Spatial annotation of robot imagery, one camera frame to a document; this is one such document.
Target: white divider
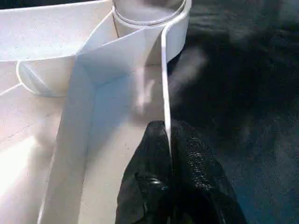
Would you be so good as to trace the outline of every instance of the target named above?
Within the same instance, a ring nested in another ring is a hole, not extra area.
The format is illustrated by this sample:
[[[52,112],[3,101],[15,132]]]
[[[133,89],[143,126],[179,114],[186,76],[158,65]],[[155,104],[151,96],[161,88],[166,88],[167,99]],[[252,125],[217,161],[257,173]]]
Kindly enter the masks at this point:
[[[190,7],[162,26],[128,25],[133,33],[78,56],[39,224],[114,223],[121,178],[146,125],[165,119],[170,127],[166,65],[184,45]]]
[[[185,44],[185,37],[189,22],[189,11],[192,2],[186,1],[183,12],[174,18],[162,31],[161,48],[162,48],[162,81],[163,81],[163,98],[164,98],[164,119],[165,129],[168,137],[169,148],[171,150],[171,113],[168,90],[167,63],[180,53]]]

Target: black glove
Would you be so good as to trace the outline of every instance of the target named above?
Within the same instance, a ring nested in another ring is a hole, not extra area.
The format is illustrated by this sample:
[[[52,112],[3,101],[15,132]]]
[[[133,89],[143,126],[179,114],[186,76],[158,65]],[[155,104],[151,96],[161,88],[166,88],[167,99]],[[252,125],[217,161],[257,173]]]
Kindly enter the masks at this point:
[[[172,123],[173,172],[164,123],[151,122],[125,170],[115,223],[246,223],[208,141],[188,124]]]

